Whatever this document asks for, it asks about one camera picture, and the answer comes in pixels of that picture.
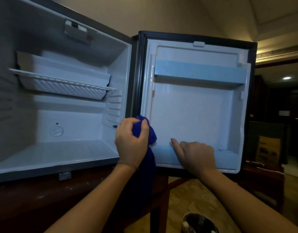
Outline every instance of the ceiling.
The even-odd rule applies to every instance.
[[[298,45],[298,0],[201,0],[226,37],[258,42],[258,53]],[[298,51],[258,63],[298,58]]]
[[[261,75],[269,87],[298,86],[298,63],[255,69],[255,75]]]

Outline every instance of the mini fridge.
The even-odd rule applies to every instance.
[[[130,38],[51,0],[0,0],[0,182],[115,164],[115,127],[137,115],[159,173],[186,172],[170,138],[211,145],[220,171],[239,172],[256,49]]]

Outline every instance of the white wire rack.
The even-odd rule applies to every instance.
[[[29,90],[51,92],[100,100],[106,93],[113,93],[116,88],[100,87],[73,81],[51,78],[46,75],[23,70],[9,69],[19,75],[23,86]]]

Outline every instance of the air vent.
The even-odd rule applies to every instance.
[[[277,50],[271,50],[271,51],[267,51],[267,52],[263,52],[263,53],[259,53],[257,54],[256,59],[261,59],[261,58],[271,58],[274,56],[278,56],[278,55],[282,55],[282,54],[287,54],[287,53],[291,53],[291,52],[295,52],[298,51],[298,45],[296,46],[290,46],[290,47],[286,47],[286,48],[282,48],[282,49],[277,49]]]

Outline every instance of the person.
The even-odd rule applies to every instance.
[[[147,152],[147,121],[142,121],[139,138],[132,134],[133,124],[138,121],[127,118],[117,127],[115,144],[120,162],[112,173],[46,233],[96,233],[103,230],[121,191]],[[175,139],[171,142],[182,166],[217,197],[243,233],[298,232],[297,226],[219,172],[211,146],[184,141],[179,144]]]

